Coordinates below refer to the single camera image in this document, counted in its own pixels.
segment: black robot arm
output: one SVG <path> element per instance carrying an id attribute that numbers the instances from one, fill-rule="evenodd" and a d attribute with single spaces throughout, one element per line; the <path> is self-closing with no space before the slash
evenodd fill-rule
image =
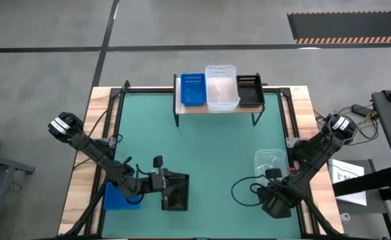
<path id="1" fill-rule="evenodd" d="M 257 189 L 263 211 L 274 218 L 290 217 L 290 209 L 305 200 L 326 233 L 339 235 L 339 232 L 331 227 L 306 193 L 310 180 L 335 152 L 339 151 L 343 145 L 352 142 L 356 130 L 356 124 L 349 118 L 329 115 L 325 119 L 321 132 L 309 140 L 298 140 L 294 147 L 289 149 L 289 159 L 301 162 L 302 167 L 281 181 L 270 179 L 265 173 L 269 183 Z"/>
<path id="2" fill-rule="evenodd" d="M 128 163 L 113 159 L 113 149 L 102 140 L 94 140 L 83 131 L 83 122 L 74 114 L 62 112 L 49 124 L 49 132 L 63 143 L 83 152 L 105 170 L 108 179 L 127 198 L 135 195 L 161 192 L 163 210 L 187 210 L 189 175 L 173 173 L 163 168 L 163 157 L 153 159 L 157 173 L 143 173 L 136 164 L 134 170 Z M 139 173 L 146 177 L 139 178 Z"/>

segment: wooden table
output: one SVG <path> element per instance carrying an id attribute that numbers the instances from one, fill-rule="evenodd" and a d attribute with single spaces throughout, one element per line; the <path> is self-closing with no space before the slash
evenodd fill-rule
<path id="1" fill-rule="evenodd" d="M 311 138 L 318 133 L 316 121 L 314 117 L 314 111 L 312 110 L 312 103 L 310 102 L 309 92 L 307 86 L 282 86 L 288 87 L 291 90 L 294 112 L 296 114 L 296 121 L 298 124 L 298 130 L 301 138 Z M 109 95 L 111 88 L 119 87 L 95 87 L 93 88 L 89 108 L 87 109 L 87 116 L 84 124 L 84 131 L 88 133 L 95 124 L 96 120 L 105 111 L 109 101 Z M 131 89 L 144 89 L 148 87 L 130 87 Z M 156 87 L 161 89 L 173 89 L 173 87 Z M 286 116 L 289 116 L 288 104 L 286 104 L 286 98 L 283 97 L 284 112 Z M 113 113 L 111 117 L 111 123 L 109 125 L 109 135 L 112 135 L 113 128 L 115 126 L 115 116 L 117 114 L 117 103 L 115 102 L 113 107 Z M 286 117 L 286 125 L 290 137 L 294 136 L 290 117 Z M 102 119 L 93 131 L 93 138 L 101 138 L 103 131 L 104 120 Z M 75 164 L 78 164 L 87 157 L 78 152 Z M 81 216 L 81 213 L 85 210 L 89 204 L 91 189 L 93 185 L 93 178 L 95 175 L 96 165 L 93 161 L 88 161 L 76 168 L 72 175 L 63 208 L 63 214 L 61 223 L 59 226 L 58 234 L 66 233 L 75 223 L 75 221 Z M 331 223 L 331 225 L 339 232 L 343 233 L 343 226 L 340 221 L 340 214 L 337 208 L 336 199 L 334 196 L 330 176 L 328 174 L 327 166 L 323 166 L 322 169 L 315 175 L 310 182 L 313 200 L 316 206 L 320 209 L 321 213 Z M 306 229 L 308 233 L 312 233 L 312 225 L 310 224 L 310 214 L 304 203 L 302 203 L 304 211 L 304 218 L 306 223 Z M 99 222 L 99 214 L 101 210 L 101 204 L 97 205 L 95 214 L 93 217 L 93 224 L 91 226 L 91 233 L 96 233 L 97 225 Z"/>

